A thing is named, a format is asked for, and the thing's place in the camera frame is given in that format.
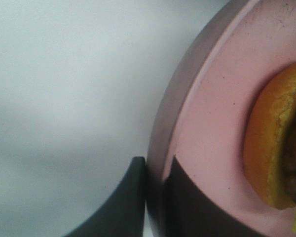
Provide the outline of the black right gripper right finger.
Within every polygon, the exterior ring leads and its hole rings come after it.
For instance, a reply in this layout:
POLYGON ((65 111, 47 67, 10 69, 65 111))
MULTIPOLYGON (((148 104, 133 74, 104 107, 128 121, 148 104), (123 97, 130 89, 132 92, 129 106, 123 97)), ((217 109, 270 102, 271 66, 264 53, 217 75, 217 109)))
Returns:
POLYGON ((237 160, 174 158, 167 179, 168 237, 290 237, 293 211, 265 205, 237 160))

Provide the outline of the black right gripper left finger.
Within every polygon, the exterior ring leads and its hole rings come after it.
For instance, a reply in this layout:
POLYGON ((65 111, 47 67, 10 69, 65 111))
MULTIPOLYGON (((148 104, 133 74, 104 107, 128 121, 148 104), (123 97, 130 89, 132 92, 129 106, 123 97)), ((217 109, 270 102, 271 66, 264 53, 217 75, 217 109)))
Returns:
POLYGON ((146 204, 146 161, 134 157, 104 204, 68 237, 141 237, 146 204))

